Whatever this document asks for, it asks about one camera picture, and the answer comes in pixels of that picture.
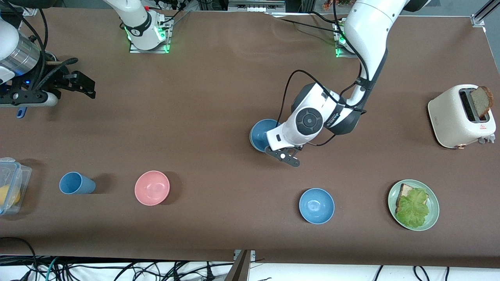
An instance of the robotic arm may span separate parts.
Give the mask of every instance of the robotic arm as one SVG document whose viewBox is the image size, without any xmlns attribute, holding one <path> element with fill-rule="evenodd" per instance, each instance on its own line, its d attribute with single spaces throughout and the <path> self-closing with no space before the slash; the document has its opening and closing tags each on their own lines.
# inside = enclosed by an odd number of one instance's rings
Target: robotic arm
<svg viewBox="0 0 500 281">
<path fill-rule="evenodd" d="M 0 0 L 2 7 L 42 9 L 52 7 L 56 0 Z M 150 50 L 165 41 L 165 16 L 150 11 L 141 0 L 104 0 L 118 13 L 129 40 L 137 49 Z M 0 108 L 52 107 L 61 98 L 58 89 L 82 92 L 94 99 L 95 83 L 79 71 L 69 73 L 64 64 L 0 17 Z M 73 64 L 78 59 L 67 62 Z"/>
<path fill-rule="evenodd" d="M 119 15 L 128 38 L 138 49 L 151 50 L 166 40 L 165 16 L 146 10 L 141 0 L 104 0 Z"/>
<path fill-rule="evenodd" d="M 310 142 L 323 127 L 335 135 L 350 133 L 358 124 L 363 107 L 387 57 L 387 36 L 404 10 L 418 11 L 430 0 L 357 0 L 344 24 L 345 48 L 361 61 L 361 74 L 354 91 L 345 99 L 319 83 L 304 86 L 291 106 L 292 114 L 280 126 L 267 131 L 269 149 L 277 157 L 282 149 L 299 148 Z"/>
</svg>

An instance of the pink bowl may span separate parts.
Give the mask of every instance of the pink bowl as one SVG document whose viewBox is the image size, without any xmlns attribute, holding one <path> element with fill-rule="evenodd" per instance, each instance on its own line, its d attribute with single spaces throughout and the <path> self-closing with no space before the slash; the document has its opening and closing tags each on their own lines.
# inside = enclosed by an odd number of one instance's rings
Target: pink bowl
<svg viewBox="0 0 500 281">
<path fill-rule="evenodd" d="M 145 172 L 135 183 L 135 197 L 146 206 L 160 204 L 167 198 L 169 192 L 169 179 L 159 171 Z"/>
</svg>

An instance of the white floor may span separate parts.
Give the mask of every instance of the white floor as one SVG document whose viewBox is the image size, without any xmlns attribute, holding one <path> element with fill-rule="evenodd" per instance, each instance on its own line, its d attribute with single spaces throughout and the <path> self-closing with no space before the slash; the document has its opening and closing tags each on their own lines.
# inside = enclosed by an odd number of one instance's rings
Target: white floor
<svg viewBox="0 0 500 281">
<path fill-rule="evenodd" d="M 138 264 L 140 267 L 147 267 L 151 263 L 144 262 Z M 127 263 L 93 263 L 87 264 L 93 267 L 124 267 Z M 166 273 L 173 262 L 162 262 L 158 264 L 161 273 Z M 190 262 L 183 267 L 179 273 L 189 272 L 197 268 L 206 266 L 205 262 Z M 262 281 L 267 278 L 269 281 L 373 281 L 375 273 L 379 268 L 377 265 L 328 265 L 328 264 L 290 264 L 290 263 L 253 263 L 251 265 L 248 281 Z M 220 276 L 229 272 L 231 266 L 213 267 L 212 272 L 215 276 Z M 157 273 L 158 270 L 152 266 L 151 271 Z M 430 281 L 444 281 L 445 267 L 425 267 Z M 25 266 L 0 266 L 0 281 L 19 280 L 27 272 Z M 71 272 L 81 281 L 112 281 L 120 272 L 120 269 L 90 269 L 78 267 Z M 420 278 L 425 281 L 424 274 L 418 270 Z M 200 274 L 206 274 L 206 270 L 200 270 Z M 127 270 L 117 281 L 132 280 L 134 271 Z M 200 275 L 190 274 L 183 278 L 183 281 L 200 280 Z M 29 281 L 34 280 L 34 273 L 31 274 Z M 155 281 L 155 276 L 145 274 L 140 276 L 137 281 Z M 417 280 L 413 273 L 412 266 L 390 266 L 383 267 L 378 281 L 413 281 Z M 452 267 L 448 276 L 449 281 L 498 281 L 500 280 L 500 269 L 489 268 L 464 268 Z"/>
</svg>

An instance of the plastic container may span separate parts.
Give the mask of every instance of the plastic container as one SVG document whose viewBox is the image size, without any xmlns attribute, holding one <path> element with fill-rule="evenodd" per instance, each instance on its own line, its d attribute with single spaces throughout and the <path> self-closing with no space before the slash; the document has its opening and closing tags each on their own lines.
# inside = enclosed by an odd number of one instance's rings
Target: plastic container
<svg viewBox="0 0 500 281">
<path fill-rule="evenodd" d="M 31 172 L 13 158 L 0 158 L 0 216 L 19 212 Z"/>
</svg>

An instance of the blue bowl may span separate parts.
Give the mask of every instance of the blue bowl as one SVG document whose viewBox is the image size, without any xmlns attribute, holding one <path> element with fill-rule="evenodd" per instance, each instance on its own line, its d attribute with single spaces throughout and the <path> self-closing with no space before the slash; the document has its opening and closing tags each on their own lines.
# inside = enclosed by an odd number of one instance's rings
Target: blue bowl
<svg viewBox="0 0 500 281">
<path fill-rule="evenodd" d="M 311 224 L 322 225 L 334 215 L 334 199 L 321 188 L 306 190 L 300 197 L 298 209 L 304 219 Z"/>
<path fill-rule="evenodd" d="M 264 119 L 253 125 L 250 130 L 250 143 L 260 152 L 265 152 L 266 147 L 269 146 L 268 136 L 266 133 L 269 130 L 276 128 L 276 120 Z"/>
</svg>

